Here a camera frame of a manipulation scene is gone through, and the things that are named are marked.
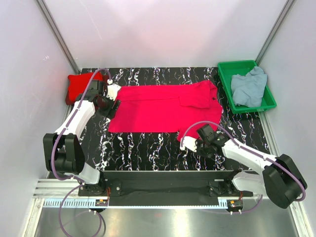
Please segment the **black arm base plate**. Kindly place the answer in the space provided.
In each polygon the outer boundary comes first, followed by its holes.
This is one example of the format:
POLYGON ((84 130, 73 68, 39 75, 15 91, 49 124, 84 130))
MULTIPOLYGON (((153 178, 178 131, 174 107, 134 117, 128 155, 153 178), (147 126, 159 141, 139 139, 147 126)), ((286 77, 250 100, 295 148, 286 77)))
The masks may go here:
POLYGON ((106 171, 101 173, 101 189, 80 188, 80 196, 121 197, 128 194, 193 193, 211 197, 245 197, 232 184, 237 171, 106 171))

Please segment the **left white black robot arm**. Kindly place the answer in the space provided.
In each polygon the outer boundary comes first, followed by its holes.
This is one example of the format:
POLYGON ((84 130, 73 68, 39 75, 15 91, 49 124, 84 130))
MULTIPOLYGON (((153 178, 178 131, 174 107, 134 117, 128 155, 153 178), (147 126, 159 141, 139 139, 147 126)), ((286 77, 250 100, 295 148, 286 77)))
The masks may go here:
POLYGON ((120 105, 117 99, 121 86, 93 80, 79 94, 74 109, 54 133, 43 137, 46 169, 59 180, 76 179, 81 190, 100 196, 106 192, 104 176, 86 162, 79 139, 87 122, 95 115, 113 119, 120 105))

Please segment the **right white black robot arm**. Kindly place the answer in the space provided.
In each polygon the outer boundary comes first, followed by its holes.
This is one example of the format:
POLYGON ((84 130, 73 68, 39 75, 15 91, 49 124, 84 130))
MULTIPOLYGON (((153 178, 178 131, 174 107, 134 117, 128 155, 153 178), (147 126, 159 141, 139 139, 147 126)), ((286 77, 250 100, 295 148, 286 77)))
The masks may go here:
POLYGON ((224 183, 228 195, 248 191, 267 196, 276 206, 286 209, 295 201, 306 197, 307 183, 293 159, 288 155, 279 157, 251 148, 228 133, 215 132, 205 124, 197 133, 201 141, 194 151, 202 155, 219 154, 250 168, 253 173, 236 171, 224 183))

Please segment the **magenta t shirt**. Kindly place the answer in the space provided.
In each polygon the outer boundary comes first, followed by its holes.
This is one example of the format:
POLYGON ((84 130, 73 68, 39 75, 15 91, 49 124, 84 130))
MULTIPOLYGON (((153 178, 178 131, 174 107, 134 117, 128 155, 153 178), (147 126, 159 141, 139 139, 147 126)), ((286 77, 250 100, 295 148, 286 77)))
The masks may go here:
POLYGON ((178 133, 198 138, 199 122, 220 122, 222 106, 217 87, 209 80, 183 85, 123 86, 120 105, 109 124, 111 133, 178 133))

